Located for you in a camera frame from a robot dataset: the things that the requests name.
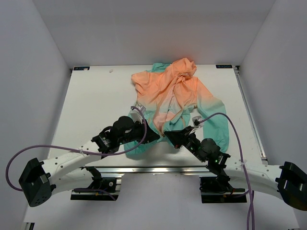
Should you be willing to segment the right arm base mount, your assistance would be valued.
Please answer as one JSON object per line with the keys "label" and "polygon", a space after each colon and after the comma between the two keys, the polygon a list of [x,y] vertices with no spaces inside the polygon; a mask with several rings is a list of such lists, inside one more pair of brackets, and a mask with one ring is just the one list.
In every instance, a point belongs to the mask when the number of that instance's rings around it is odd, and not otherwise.
{"label": "right arm base mount", "polygon": [[217,176],[211,172],[201,173],[200,193],[203,204],[236,204],[247,203],[247,190],[234,188],[230,184],[223,184]]}

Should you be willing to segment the orange and teal jacket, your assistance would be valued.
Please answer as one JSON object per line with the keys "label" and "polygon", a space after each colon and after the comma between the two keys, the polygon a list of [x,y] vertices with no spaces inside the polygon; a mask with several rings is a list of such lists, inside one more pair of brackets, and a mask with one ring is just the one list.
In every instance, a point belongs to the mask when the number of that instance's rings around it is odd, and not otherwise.
{"label": "orange and teal jacket", "polygon": [[131,81],[137,92],[135,106],[144,106],[144,117],[159,139],[151,143],[124,144],[129,158],[143,154],[156,143],[165,142],[165,132],[183,130],[189,125],[190,114],[197,109],[203,119],[204,138],[212,138],[226,151],[229,146],[228,120],[224,103],[215,98],[194,74],[197,67],[187,58],[172,64],[155,63],[150,71],[134,73]]}

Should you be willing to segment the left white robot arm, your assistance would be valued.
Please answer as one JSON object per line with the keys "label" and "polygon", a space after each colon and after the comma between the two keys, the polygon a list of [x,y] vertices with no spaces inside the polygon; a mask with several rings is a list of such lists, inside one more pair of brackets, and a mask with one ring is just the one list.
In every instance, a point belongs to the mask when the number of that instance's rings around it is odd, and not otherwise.
{"label": "left white robot arm", "polygon": [[76,152],[70,150],[43,161],[30,160],[19,178],[19,184],[30,207],[39,206],[52,195],[66,190],[110,196],[116,191],[116,179],[103,178],[98,169],[88,164],[103,159],[106,154],[116,153],[122,144],[134,141],[147,144],[159,138],[147,122],[122,116]]}

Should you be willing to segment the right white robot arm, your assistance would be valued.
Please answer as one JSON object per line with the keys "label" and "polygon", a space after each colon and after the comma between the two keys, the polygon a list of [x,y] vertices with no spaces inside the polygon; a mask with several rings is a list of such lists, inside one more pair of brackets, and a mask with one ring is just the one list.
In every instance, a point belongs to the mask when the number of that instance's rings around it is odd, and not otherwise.
{"label": "right white robot arm", "polygon": [[282,166],[248,163],[221,152],[211,138],[199,141],[191,128],[167,131],[165,136],[176,149],[185,147],[205,167],[216,175],[217,187],[225,192],[247,187],[275,196],[289,206],[306,211],[307,174],[297,165],[286,161]]}

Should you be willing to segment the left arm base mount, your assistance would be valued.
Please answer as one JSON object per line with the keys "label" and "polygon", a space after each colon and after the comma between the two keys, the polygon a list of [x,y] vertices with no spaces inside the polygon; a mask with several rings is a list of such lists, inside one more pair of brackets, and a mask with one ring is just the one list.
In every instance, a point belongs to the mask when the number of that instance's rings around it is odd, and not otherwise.
{"label": "left arm base mount", "polygon": [[116,201],[119,196],[121,177],[102,175],[94,166],[81,167],[81,171],[90,173],[91,183],[86,188],[72,190],[71,200]]}

